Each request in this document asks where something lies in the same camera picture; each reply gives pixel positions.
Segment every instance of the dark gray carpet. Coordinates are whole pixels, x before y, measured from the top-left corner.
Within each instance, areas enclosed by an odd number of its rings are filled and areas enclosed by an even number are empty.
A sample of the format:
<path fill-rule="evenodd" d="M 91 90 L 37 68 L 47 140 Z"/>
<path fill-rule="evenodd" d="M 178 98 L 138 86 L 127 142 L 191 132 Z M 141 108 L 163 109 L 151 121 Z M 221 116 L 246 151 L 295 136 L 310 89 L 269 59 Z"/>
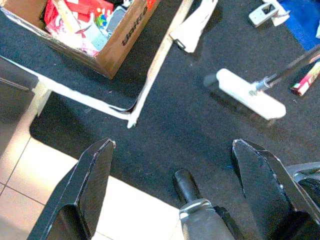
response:
<path fill-rule="evenodd" d="M 114 80 L 50 49 L 2 14 L 0 54 L 84 94 L 129 107 L 179 4 L 159 4 Z M 111 175 L 175 207 L 180 203 L 172 175 L 187 168 L 203 196 L 226 207 L 247 239 L 257 239 L 253 215 L 229 168 L 232 140 L 264 146 L 285 165 L 317 161 L 320 154 L 318 82 L 304 97 L 289 91 L 294 76 L 269 90 L 287 107 L 287 115 L 274 124 L 223 92 L 203 87 L 204 76 L 220 68 L 253 82 L 303 53 L 285 25 L 250 25 L 248 14 L 260 4 L 220 0 L 194 54 L 172 47 L 136 128 L 53 93 L 31 126 L 33 137 L 75 158 L 94 141 L 110 137 L 117 142 Z"/>

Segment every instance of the blue object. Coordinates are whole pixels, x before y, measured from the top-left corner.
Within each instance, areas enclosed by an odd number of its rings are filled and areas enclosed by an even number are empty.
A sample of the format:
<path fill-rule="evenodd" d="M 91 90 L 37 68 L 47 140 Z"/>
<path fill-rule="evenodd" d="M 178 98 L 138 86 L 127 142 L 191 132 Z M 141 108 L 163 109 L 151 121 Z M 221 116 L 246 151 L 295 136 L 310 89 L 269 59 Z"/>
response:
<path fill-rule="evenodd" d="M 319 0 L 284 0 L 280 2 L 285 10 L 291 10 L 290 18 L 285 22 L 305 50 L 320 44 L 316 38 L 320 21 Z"/>

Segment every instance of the cardboard box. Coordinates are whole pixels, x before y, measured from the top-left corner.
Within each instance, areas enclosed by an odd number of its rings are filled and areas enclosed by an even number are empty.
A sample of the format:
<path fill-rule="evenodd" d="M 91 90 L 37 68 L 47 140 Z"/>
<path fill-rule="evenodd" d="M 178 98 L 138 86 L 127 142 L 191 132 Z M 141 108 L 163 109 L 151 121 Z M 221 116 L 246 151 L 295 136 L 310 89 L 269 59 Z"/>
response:
<path fill-rule="evenodd" d="M 45 24 L 41 16 L 47 0 L 0 0 L 0 9 L 9 19 L 37 34 L 52 48 L 112 79 L 159 2 L 160 0 L 134 0 L 109 41 L 96 57 L 65 45 L 43 30 Z"/>

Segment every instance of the white plastic piece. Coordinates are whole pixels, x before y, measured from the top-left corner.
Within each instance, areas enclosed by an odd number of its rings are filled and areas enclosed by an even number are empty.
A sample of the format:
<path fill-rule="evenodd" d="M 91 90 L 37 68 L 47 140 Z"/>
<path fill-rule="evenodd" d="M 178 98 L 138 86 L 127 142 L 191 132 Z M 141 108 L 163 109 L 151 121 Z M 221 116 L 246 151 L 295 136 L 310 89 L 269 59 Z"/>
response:
<path fill-rule="evenodd" d="M 249 19 L 253 23 L 253 25 L 257 28 L 261 24 L 263 24 L 268 19 L 272 18 L 272 16 L 276 15 L 279 9 L 272 3 L 267 2 L 262 4 L 257 9 L 249 14 Z"/>
<path fill-rule="evenodd" d="M 214 12 L 218 0 L 202 0 L 200 6 L 170 33 L 172 39 L 187 53 L 193 53 L 201 34 Z"/>
<path fill-rule="evenodd" d="M 317 39 L 320 39 L 320 22 L 319 22 L 318 30 L 316 31 L 315 37 L 316 37 Z"/>
<path fill-rule="evenodd" d="M 276 13 L 276 15 L 274 15 L 271 18 L 273 25 L 275 27 L 283 24 L 285 21 L 288 20 L 288 18 L 290 18 L 290 15 L 289 15 L 290 11 L 286 11 L 284 7 L 277 0 L 262 0 L 262 1 L 264 3 L 272 3 L 278 9 L 278 12 Z"/>
<path fill-rule="evenodd" d="M 280 119 L 286 115 L 286 106 L 268 94 L 258 91 L 250 94 L 253 85 L 228 69 L 216 73 L 219 88 L 266 120 Z"/>

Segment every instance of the brown cardboard box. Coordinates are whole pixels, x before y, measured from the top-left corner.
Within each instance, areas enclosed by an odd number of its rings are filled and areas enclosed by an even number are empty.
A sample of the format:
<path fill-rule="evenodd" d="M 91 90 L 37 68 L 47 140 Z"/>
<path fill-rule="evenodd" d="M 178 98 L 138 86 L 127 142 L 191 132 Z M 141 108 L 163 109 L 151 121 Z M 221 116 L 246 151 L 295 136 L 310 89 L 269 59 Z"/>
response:
<path fill-rule="evenodd" d="M 15 23 L 37 34 L 49 46 L 112 79 L 144 29 L 160 0 L 134 0 L 111 38 L 96 57 L 73 49 L 44 31 L 40 17 L 47 0 L 0 0 L 0 9 Z"/>

